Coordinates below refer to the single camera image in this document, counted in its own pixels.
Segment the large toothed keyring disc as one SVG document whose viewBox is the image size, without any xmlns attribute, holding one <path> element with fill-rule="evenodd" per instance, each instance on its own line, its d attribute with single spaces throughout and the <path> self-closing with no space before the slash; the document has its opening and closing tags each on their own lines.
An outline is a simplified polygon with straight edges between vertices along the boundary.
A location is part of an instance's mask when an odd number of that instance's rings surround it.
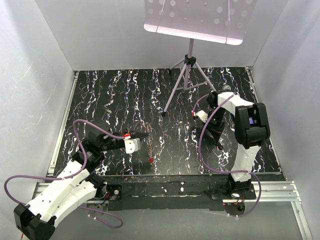
<svg viewBox="0 0 320 240">
<path fill-rule="evenodd" d="M 154 154 L 153 154 L 153 143 L 152 143 L 152 134 L 149 131 L 148 132 L 148 138 L 147 138 L 147 147 L 148 147 L 148 157 L 149 157 L 149 162 L 152 164 L 154 162 Z"/>
</svg>

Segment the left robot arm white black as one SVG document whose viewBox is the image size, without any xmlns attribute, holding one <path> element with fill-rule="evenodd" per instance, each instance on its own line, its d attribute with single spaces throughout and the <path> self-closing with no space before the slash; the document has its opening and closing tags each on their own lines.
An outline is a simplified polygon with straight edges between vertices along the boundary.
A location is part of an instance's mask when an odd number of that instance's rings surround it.
<svg viewBox="0 0 320 240">
<path fill-rule="evenodd" d="M 58 224 L 76 208 L 88 200 L 117 201 L 121 199 L 122 187 L 109 185 L 95 173 L 104 160 L 104 153 L 125 149 L 132 154 L 141 148 L 141 140 L 149 133 L 125 131 L 110 137 L 100 130 L 91 130 L 81 142 L 84 151 L 78 150 L 71 157 L 58 180 L 52 181 L 38 196 L 27 204 L 14 209 L 17 228 L 30 240 L 48 240 Z"/>
</svg>

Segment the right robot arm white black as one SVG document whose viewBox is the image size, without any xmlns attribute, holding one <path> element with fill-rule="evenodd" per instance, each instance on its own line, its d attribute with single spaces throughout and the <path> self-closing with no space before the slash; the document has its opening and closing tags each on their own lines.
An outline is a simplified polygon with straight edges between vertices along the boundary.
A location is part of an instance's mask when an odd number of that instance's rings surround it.
<svg viewBox="0 0 320 240">
<path fill-rule="evenodd" d="M 226 111 L 233 115 L 237 151 L 233 167 L 228 173 L 225 193 L 230 198 L 237 199 L 250 190 L 250 172 L 256 155 L 263 143 L 270 138 L 266 106 L 246 101 L 230 91 L 213 91 L 206 100 L 212 110 L 205 123 L 219 149 L 223 148 L 218 141 L 225 128 L 224 115 Z"/>
</svg>

